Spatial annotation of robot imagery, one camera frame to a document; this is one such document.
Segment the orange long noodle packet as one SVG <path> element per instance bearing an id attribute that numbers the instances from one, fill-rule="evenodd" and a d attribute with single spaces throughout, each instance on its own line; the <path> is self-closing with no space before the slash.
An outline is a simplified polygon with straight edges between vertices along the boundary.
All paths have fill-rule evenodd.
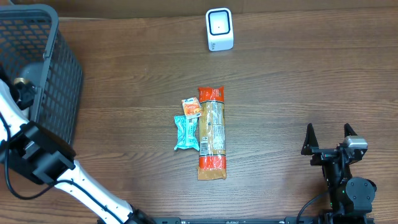
<path id="1" fill-rule="evenodd" d="M 199 87 L 200 155 L 198 180 L 227 178 L 224 88 Z"/>

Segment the teal snack packet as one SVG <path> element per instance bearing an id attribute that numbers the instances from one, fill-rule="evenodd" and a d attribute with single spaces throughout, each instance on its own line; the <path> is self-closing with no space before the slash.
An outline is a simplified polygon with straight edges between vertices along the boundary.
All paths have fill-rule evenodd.
<path id="1" fill-rule="evenodd" d="M 188 119 L 185 115 L 178 115 L 174 116 L 174 121 L 177 127 L 177 143 L 174 150 L 195 149 L 199 151 L 200 146 L 195 134 L 198 118 Z"/>

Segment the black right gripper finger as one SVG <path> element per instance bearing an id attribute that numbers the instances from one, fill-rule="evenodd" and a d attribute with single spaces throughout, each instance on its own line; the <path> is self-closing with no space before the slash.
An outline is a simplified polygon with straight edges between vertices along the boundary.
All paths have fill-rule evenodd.
<path id="1" fill-rule="evenodd" d="M 318 141 L 312 123 L 307 125 L 306 137 L 301 150 L 301 155 L 311 156 L 314 150 L 319 149 Z"/>
<path id="2" fill-rule="evenodd" d="M 351 125 L 349 123 L 346 123 L 344 125 L 344 132 L 345 132 L 345 137 L 357 136 L 356 132 L 354 131 L 354 129 L 351 127 Z"/>

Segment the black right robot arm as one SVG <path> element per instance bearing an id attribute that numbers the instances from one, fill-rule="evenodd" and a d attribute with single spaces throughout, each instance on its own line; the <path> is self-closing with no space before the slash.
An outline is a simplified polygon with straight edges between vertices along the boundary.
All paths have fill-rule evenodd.
<path id="1" fill-rule="evenodd" d="M 368 150 L 368 143 L 355 133 L 352 127 L 344 125 L 345 138 L 334 149 L 320 148 L 313 125 L 307 125 L 307 132 L 301 154 L 311 156 L 310 164 L 322 168 L 327 191 L 307 202 L 296 216 L 296 223 L 373 223 L 366 215 L 372 212 L 376 196 L 376 184 L 351 174 L 350 165 L 362 160 Z M 305 209 L 316 200 L 328 195 L 330 209 L 322 210 L 316 217 L 303 217 Z"/>

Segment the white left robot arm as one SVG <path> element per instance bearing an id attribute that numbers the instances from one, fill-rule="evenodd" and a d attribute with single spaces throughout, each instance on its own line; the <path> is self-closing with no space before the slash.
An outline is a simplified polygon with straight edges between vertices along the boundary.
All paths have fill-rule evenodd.
<path id="1" fill-rule="evenodd" d="M 92 178 L 75 159 L 75 151 L 63 139 L 26 118 L 23 110 L 33 103 L 34 86 L 12 83 L 1 71 L 1 163 L 13 196 L 35 199 L 52 188 L 62 190 L 99 216 L 99 223 L 153 223 L 154 219 L 113 195 Z M 22 196 L 12 187 L 9 171 L 46 188 Z"/>

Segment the small orange sachet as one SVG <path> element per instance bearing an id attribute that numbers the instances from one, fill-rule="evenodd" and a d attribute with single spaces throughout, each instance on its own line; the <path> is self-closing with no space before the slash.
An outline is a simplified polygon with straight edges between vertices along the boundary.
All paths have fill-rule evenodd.
<path id="1" fill-rule="evenodd" d="M 182 107 L 187 119 L 199 118 L 202 115 L 202 108 L 197 97 L 182 100 Z"/>

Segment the white tube with gold cap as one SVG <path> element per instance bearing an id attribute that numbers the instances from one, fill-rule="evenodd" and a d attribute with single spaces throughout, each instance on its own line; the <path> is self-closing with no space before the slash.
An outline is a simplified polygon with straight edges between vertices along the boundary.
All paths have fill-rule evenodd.
<path id="1" fill-rule="evenodd" d="M 13 85 L 30 85 L 30 80 L 26 78 L 17 77 L 13 81 Z"/>

